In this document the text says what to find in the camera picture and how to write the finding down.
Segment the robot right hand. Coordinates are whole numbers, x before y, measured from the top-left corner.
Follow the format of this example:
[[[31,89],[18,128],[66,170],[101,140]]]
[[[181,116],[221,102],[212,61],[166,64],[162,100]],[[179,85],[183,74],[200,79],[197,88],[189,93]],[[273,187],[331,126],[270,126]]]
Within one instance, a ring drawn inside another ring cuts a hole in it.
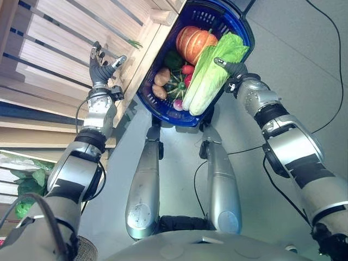
[[[222,67],[228,73],[230,78],[239,78],[248,73],[247,67],[244,63],[227,62],[219,57],[214,58],[214,63]]]

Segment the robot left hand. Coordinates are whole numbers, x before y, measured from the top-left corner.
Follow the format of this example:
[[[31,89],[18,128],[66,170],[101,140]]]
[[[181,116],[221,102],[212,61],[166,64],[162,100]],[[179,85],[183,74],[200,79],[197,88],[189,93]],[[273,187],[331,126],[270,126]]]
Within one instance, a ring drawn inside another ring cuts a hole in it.
[[[112,78],[115,71],[127,60],[127,57],[122,55],[110,64],[106,61],[102,63],[105,53],[100,51],[100,43],[98,41],[94,42],[90,51],[89,61],[89,75],[93,88],[107,86],[108,80]]]

